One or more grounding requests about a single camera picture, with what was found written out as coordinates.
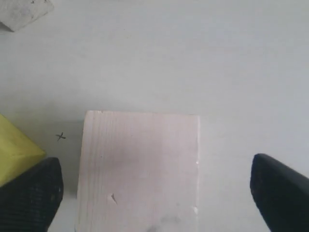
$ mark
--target white surface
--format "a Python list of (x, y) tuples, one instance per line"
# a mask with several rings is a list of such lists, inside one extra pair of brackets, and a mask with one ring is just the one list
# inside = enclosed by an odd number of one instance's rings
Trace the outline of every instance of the white surface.
[(88, 111), (76, 232), (197, 232), (199, 117)]
[(17, 31), (53, 9), (50, 0), (0, 0), (0, 22)]
[(201, 115), (200, 231), (268, 231), (249, 190), (253, 155), (309, 176), (309, 1), (54, 5), (0, 31), (0, 110), (62, 163), (66, 198), (50, 231), (73, 231), (89, 109)]

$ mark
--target white block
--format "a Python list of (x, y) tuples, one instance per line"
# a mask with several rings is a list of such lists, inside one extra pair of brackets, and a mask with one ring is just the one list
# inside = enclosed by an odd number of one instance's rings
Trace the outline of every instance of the white block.
[(87, 112), (77, 232), (196, 232), (199, 117)]
[(17, 31), (53, 8), (50, 0), (0, 0), (0, 22)]

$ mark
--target white table surface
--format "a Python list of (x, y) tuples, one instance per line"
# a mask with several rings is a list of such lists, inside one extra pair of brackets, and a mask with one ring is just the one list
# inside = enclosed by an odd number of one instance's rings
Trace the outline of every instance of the white table surface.
[(0, 29), (0, 112), (63, 169), (50, 231), (74, 231), (89, 109), (200, 115), (200, 231), (268, 231), (249, 189), (253, 155), (309, 176), (309, 2), (54, 4), (18, 32)]

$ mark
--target gray block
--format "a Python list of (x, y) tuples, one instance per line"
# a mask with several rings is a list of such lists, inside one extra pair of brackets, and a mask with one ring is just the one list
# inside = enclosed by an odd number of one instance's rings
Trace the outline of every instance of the gray block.
[(53, 8), (50, 0), (0, 0), (0, 22), (17, 31)]

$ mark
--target yellow foam block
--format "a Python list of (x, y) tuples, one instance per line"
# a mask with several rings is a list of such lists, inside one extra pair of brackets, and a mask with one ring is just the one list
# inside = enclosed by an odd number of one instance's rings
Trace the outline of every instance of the yellow foam block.
[(0, 115), (0, 186), (43, 159), (45, 152)]

